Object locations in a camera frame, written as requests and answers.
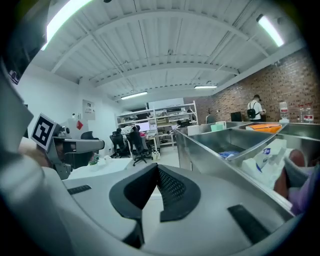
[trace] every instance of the fluorescent light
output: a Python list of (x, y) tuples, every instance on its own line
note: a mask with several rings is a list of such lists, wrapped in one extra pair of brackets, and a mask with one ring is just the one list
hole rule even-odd
[(194, 89), (214, 89), (217, 88), (215, 85), (197, 85)]
[(146, 91), (139, 92), (139, 93), (132, 94), (132, 95), (129, 95), (129, 96), (121, 97), (121, 100), (126, 100), (126, 99), (130, 99), (130, 98), (133, 98), (133, 97), (142, 96), (142, 95), (146, 95), (146, 94), (147, 94)]
[(257, 18), (257, 21), (264, 28), (264, 30), (270, 35), (273, 41), (275, 41), (278, 47), (284, 44), (284, 41), (282, 40), (281, 36), (279, 35), (275, 27), (271, 24), (271, 22), (268, 20), (266, 16), (263, 16), (261, 14)]
[(74, 13), (76, 13), (81, 7), (85, 6), (92, 0), (70, 0), (57, 12), (53, 19), (46, 26), (46, 44), (41, 48), (44, 51), (54, 37), (59, 28), (69, 19)]

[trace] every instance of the plastic bottle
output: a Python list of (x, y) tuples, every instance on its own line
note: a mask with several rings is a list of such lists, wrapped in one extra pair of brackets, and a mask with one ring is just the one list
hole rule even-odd
[(288, 112), (288, 104), (284, 102), (279, 103), (279, 108), (280, 108), (280, 117), (281, 119), (288, 119), (289, 117), (289, 112)]
[(311, 108), (311, 103), (306, 104), (306, 109), (305, 109), (305, 113), (304, 113), (304, 122), (307, 124), (314, 123), (314, 112)]
[(300, 111), (300, 115), (298, 116), (298, 123), (304, 123), (305, 122), (305, 109), (304, 109), (304, 105), (300, 104), (299, 106), (299, 111)]

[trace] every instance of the metal shelf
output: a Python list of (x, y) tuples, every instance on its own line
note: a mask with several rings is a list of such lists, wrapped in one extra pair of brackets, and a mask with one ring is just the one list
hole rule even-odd
[(171, 134), (169, 133), (169, 134), (158, 134), (158, 136), (159, 136), (159, 138), (162, 138), (162, 137), (165, 137), (165, 136), (171, 136)]
[(179, 108), (184, 108), (184, 107), (190, 107), (193, 106), (193, 103), (188, 103), (188, 104), (182, 104), (182, 105), (175, 105), (175, 106), (166, 106), (166, 107), (162, 107), (162, 108), (155, 108), (155, 111), (159, 111), (159, 110), (168, 110), (168, 109), (179, 109)]
[(160, 145), (172, 145), (172, 142), (165, 142), (165, 143), (160, 143)]
[(153, 109), (145, 109), (145, 110), (130, 112), (127, 114), (120, 114), (120, 115), (117, 115), (117, 117), (121, 118), (121, 117), (127, 117), (127, 116), (135, 116), (135, 115), (144, 114), (144, 113), (151, 113), (153, 111), (154, 111)]
[(164, 124), (164, 125), (157, 125), (157, 128), (163, 128), (163, 127), (170, 127), (170, 126), (175, 126), (176, 124), (174, 123), (169, 123), (169, 124)]
[(143, 121), (149, 121), (149, 120), (154, 120), (154, 118), (146, 118), (146, 119), (140, 119), (140, 120), (131, 120), (131, 121), (127, 121), (127, 122), (120, 122), (120, 123), (118, 123), (118, 125), (141, 123)]
[(183, 113), (183, 114), (173, 114), (173, 115), (164, 115), (164, 116), (157, 116), (155, 119), (161, 119), (161, 118), (174, 118), (174, 117), (180, 117), (180, 116), (186, 116), (186, 115), (192, 115), (191, 113)]

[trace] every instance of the black rubber pad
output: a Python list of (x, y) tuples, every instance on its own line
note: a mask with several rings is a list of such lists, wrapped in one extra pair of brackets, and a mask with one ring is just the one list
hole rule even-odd
[(68, 192), (70, 195), (78, 194), (87, 190), (90, 190), (91, 187), (89, 185), (77, 186), (73, 188), (69, 188)]
[(270, 235), (270, 232), (243, 205), (231, 206), (227, 210), (253, 244)]

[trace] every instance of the white shirt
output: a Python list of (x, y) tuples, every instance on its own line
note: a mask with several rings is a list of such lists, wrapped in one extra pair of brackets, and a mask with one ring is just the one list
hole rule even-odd
[(249, 110), (249, 109), (253, 109), (253, 110), (255, 111), (255, 113), (257, 114), (257, 115), (255, 116), (255, 118), (250, 119), (250, 120), (261, 119), (261, 115), (260, 115), (259, 112), (260, 112), (260, 111), (263, 111), (263, 110), (262, 110), (261, 104), (260, 104), (258, 101), (256, 101), (255, 99), (254, 99), (253, 101), (250, 101), (250, 102), (248, 103), (247, 109), (248, 109), (248, 110)]

